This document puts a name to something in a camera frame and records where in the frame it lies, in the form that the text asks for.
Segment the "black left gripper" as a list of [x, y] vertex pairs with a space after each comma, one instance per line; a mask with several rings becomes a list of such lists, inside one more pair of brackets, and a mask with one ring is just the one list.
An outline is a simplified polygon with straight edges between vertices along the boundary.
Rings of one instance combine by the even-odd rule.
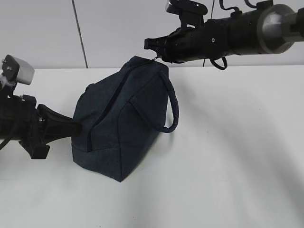
[[46, 159], [50, 149], [47, 143], [80, 134], [81, 123], [51, 110], [44, 104], [39, 104], [36, 108], [37, 100], [33, 96], [23, 95], [20, 98], [29, 111], [29, 126], [25, 137], [19, 143], [31, 159]]

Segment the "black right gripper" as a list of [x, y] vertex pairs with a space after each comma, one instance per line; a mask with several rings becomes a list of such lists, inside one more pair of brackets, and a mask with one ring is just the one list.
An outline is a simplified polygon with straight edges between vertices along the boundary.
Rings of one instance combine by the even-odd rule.
[[202, 32], [198, 29], [181, 28], [159, 38], [146, 38], [144, 49], [163, 51], [162, 60], [169, 63], [185, 63], [202, 59]]

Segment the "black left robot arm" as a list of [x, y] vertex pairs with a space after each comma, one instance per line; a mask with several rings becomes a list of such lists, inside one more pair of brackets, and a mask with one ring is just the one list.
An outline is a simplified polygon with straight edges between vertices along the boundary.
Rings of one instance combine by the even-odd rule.
[[28, 95], [0, 99], [1, 149], [10, 141], [17, 141], [31, 159], [43, 160], [50, 149], [48, 143], [80, 134], [80, 123], [36, 103]]

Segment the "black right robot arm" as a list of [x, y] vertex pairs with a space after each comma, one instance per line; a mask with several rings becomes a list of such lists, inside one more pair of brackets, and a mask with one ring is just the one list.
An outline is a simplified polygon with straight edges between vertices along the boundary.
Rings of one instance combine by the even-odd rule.
[[166, 11], [180, 19], [180, 27], [167, 36], [147, 38], [144, 48], [154, 51], [165, 62], [182, 64], [221, 59], [227, 68], [231, 55], [271, 55], [286, 52], [304, 39], [304, 10], [292, 10], [271, 0], [258, 2], [251, 11], [230, 7], [230, 16], [208, 19], [207, 7], [191, 0], [170, 0]]

